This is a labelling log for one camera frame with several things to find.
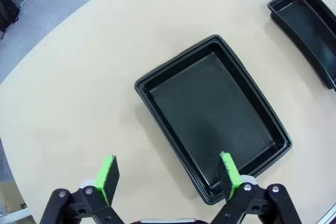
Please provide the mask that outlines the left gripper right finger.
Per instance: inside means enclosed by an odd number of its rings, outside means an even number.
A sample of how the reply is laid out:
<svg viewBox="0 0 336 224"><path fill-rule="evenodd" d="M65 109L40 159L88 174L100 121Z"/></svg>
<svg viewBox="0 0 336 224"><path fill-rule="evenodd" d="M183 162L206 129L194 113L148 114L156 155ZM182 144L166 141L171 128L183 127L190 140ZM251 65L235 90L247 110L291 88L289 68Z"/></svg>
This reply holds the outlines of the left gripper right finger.
<svg viewBox="0 0 336 224"><path fill-rule="evenodd" d="M211 223L241 223L246 215L261 223L301 223L284 185L261 188L254 177L239 173L230 153L220 153L217 176L226 204Z"/></svg>

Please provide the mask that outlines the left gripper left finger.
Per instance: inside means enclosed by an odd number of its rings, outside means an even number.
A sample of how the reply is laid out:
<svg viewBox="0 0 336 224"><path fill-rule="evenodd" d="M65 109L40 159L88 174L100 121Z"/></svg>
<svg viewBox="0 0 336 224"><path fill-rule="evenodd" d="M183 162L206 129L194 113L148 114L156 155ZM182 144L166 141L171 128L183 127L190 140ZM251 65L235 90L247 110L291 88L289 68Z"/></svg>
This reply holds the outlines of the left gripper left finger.
<svg viewBox="0 0 336 224"><path fill-rule="evenodd" d="M123 223L111 207L119 177L117 158L106 157L93 185L74 193L64 188L54 190L40 223L81 223L84 218L95 223Z"/></svg>

